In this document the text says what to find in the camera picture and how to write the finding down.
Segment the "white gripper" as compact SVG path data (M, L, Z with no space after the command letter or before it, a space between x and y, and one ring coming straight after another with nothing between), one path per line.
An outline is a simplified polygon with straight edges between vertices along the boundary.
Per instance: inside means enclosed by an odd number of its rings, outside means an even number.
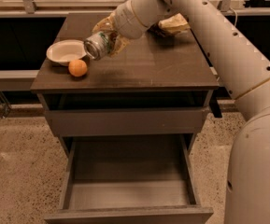
M115 33L111 37L113 47L109 53L110 57L116 56L123 51L130 44L129 39L138 39L147 30L147 27L136 16L133 3L134 0L127 0L117 6L113 13L97 22L92 28L93 34L114 32L115 29L119 33Z

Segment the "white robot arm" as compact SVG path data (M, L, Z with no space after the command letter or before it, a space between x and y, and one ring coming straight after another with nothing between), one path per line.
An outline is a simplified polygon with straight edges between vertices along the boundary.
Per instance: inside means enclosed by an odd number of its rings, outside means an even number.
M208 0L129 0L95 29L136 39L181 13L246 120L232 146L225 224L270 224L270 61Z

